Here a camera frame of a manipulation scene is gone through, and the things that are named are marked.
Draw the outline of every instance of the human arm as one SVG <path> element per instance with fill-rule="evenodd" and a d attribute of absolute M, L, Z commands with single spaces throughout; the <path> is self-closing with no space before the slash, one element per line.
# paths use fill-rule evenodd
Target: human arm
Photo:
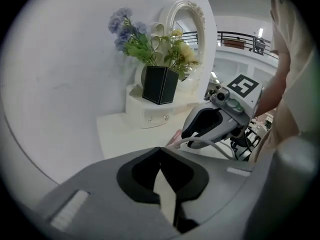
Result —
<path fill-rule="evenodd" d="M 278 52 L 278 57 L 279 60 L 276 73 L 271 78 L 268 85 L 263 89 L 260 103 L 254 117 L 261 116 L 276 108 L 285 92 L 286 78 L 290 71 L 290 55 L 288 53 Z"/>

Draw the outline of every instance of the white strip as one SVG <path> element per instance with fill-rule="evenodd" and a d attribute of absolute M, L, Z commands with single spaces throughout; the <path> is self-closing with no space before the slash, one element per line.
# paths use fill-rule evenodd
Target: white strip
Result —
<path fill-rule="evenodd" d="M 226 171 L 227 171 L 228 173 L 238 174 L 238 175 L 245 176 L 245 177 L 248 177 L 248 176 L 250 176 L 250 174 L 251 174 L 250 171 L 240 170 L 240 169 L 232 168 L 232 167 L 228 167 L 228 168 L 226 169 Z"/>
<path fill-rule="evenodd" d="M 50 225 L 60 231 L 65 231 L 88 196 L 89 194 L 87 192 L 78 190 L 70 201 L 53 217 Z"/>

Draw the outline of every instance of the black and white square marker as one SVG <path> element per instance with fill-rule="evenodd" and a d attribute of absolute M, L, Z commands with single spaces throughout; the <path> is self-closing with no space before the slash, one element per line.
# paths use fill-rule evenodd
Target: black and white square marker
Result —
<path fill-rule="evenodd" d="M 229 83 L 227 87 L 229 87 L 231 90 L 235 91 L 237 94 L 244 98 L 249 93 L 251 93 L 258 85 L 258 82 L 241 74 L 231 83 Z"/>

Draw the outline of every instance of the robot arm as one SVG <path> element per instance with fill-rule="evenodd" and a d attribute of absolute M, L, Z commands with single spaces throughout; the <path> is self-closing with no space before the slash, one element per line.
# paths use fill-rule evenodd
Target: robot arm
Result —
<path fill-rule="evenodd" d="M 193 108 L 187 117 L 181 137 L 201 137 L 219 142 L 230 137 L 239 137 L 248 127 L 257 109 L 262 93 L 262 84 L 240 74 L 221 84 L 210 101 Z M 201 149 L 207 144 L 190 141 L 188 147 Z"/>

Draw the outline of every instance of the flower arrangement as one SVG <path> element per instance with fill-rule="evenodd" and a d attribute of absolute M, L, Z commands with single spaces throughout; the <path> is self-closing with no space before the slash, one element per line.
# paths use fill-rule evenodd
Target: flower arrangement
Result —
<path fill-rule="evenodd" d="M 136 57 L 149 66 L 165 66 L 179 74 L 183 80 L 191 67 L 199 65 L 193 49 L 182 39 L 180 30 L 171 31 L 169 36 L 159 37 L 160 42 L 166 44 L 166 56 L 161 65 L 156 63 L 156 53 L 151 38 L 147 38 L 147 26 L 142 22 L 132 22 L 130 8 L 120 8 L 110 18 L 108 29 L 117 34 L 114 41 L 117 51 L 127 56 Z"/>

